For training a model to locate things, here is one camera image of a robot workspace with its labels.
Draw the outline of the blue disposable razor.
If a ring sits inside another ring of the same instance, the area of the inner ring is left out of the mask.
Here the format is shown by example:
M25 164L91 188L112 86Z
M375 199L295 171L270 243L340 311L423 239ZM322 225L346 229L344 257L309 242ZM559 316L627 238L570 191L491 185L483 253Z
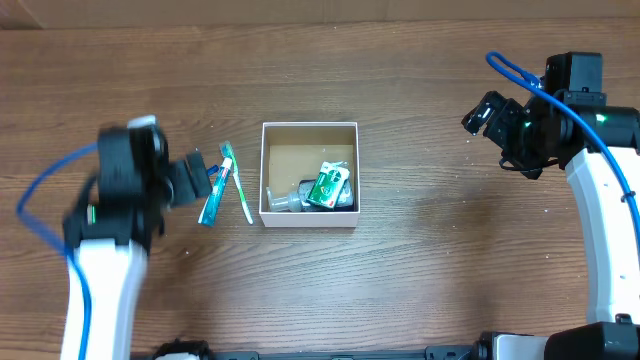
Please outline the blue disposable razor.
M209 176L211 176L211 175L213 175L213 174L217 173L217 172L218 172L218 170L219 170L219 166L218 166L218 165L214 165L214 166L210 167L210 168L207 170L207 173L208 173L208 175L209 175Z

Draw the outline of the clear bottle dark liquid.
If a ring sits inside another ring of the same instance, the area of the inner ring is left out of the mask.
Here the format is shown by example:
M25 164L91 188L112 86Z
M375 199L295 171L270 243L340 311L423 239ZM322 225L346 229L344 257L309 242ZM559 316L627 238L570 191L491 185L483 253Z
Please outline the clear bottle dark liquid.
M314 205L308 202L308 196L315 184L314 180L301 180L296 191L283 197L275 197L269 187L266 194L271 212L289 211L298 212L328 212L329 208ZM355 209L355 196L351 184L347 181L338 197L337 204L333 211L350 212Z

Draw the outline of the green white small packet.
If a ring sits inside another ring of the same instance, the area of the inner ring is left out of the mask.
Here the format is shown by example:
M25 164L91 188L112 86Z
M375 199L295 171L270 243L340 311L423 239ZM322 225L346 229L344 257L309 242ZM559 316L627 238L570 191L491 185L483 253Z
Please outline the green white small packet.
M351 206L354 195L350 174L346 161L323 162L306 200L328 210Z

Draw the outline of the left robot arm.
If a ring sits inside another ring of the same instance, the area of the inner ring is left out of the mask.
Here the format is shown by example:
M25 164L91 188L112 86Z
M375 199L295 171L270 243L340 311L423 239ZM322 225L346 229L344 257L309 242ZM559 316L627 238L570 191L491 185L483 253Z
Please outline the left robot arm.
M99 168L63 221L69 256L64 359L127 359L152 240L167 210L209 195L202 155L172 161L155 124L100 131Z

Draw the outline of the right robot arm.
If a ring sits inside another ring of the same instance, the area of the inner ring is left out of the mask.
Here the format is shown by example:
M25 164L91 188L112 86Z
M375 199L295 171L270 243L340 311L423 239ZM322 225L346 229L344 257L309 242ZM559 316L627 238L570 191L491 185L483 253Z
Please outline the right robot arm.
M502 150L503 169L537 179L564 170L588 275L587 322L550 336L485 332L468 359L639 357L639 112L602 93L558 89L526 105L488 92L462 120Z

